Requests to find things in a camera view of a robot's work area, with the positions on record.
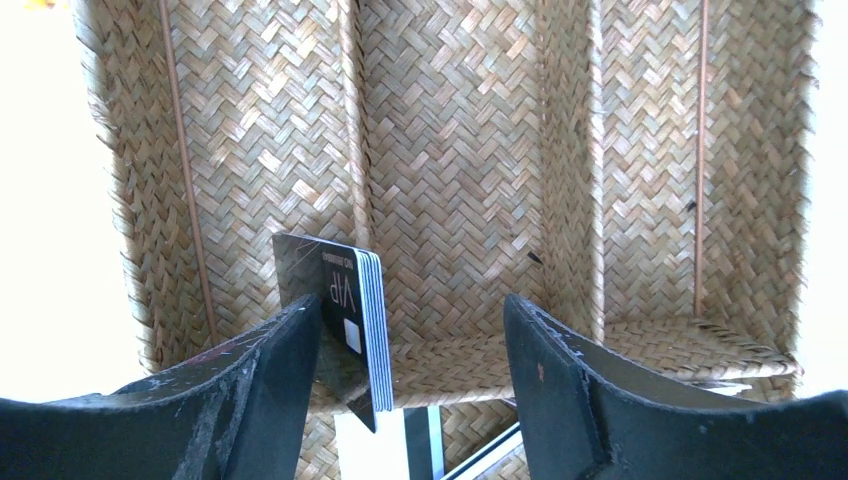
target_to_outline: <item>worn black surface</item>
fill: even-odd
[[[430,442],[430,414],[427,407],[403,410],[410,480],[433,479],[433,445]]]
[[[320,331],[303,297],[112,395],[0,399],[0,479],[293,478]]]
[[[506,344],[527,462],[545,479],[848,478],[848,393],[764,405],[670,380],[512,295]]]

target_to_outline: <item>woven basket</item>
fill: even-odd
[[[510,397],[513,292],[785,398],[816,17],[749,3],[711,2],[699,170],[698,1],[77,2],[143,365],[276,311],[286,230],[381,256],[398,407]]]
[[[513,450],[482,477],[486,480],[530,480],[524,446]]]

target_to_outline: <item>woven straw panel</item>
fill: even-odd
[[[603,1],[607,318],[692,313],[697,0]]]
[[[342,68],[345,85],[352,198],[355,220],[355,245],[372,249],[374,192],[370,180],[371,147],[365,120],[365,53],[362,48],[362,14],[359,0],[339,0],[339,38],[342,43]]]
[[[530,480],[530,468],[524,455],[524,445],[513,450],[497,465],[481,475],[485,480]]]
[[[446,472],[518,421],[515,410],[500,401],[451,405],[441,414]]]
[[[740,383],[751,385],[750,390],[742,392],[739,396],[747,400],[763,403],[781,403],[796,400],[795,397],[795,375],[786,375],[773,378],[748,378]]]
[[[799,371],[791,358],[691,317],[606,326],[605,347],[677,380],[732,380]]]
[[[336,449],[335,420],[332,415],[306,417],[306,428],[295,477],[298,480],[341,478],[339,454]]]
[[[512,395],[503,335],[394,346],[392,372],[397,408]]]
[[[212,297],[232,337],[279,309],[272,233],[357,241],[347,10],[333,0],[169,5]]]
[[[547,307],[603,339],[600,12],[597,2],[539,2]]]
[[[113,224],[149,372],[210,346],[155,2],[74,2],[98,138],[113,152]]]
[[[544,297],[530,0],[362,7],[373,243],[393,343],[503,331]]]
[[[806,231],[811,5],[718,0],[710,12],[704,305],[784,352]]]

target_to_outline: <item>black card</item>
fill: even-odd
[[[376,431],[376,412],[394,408],[379,258],[306,236],[278,233],[273,241],[281,302],[321,298],[317,381]]]

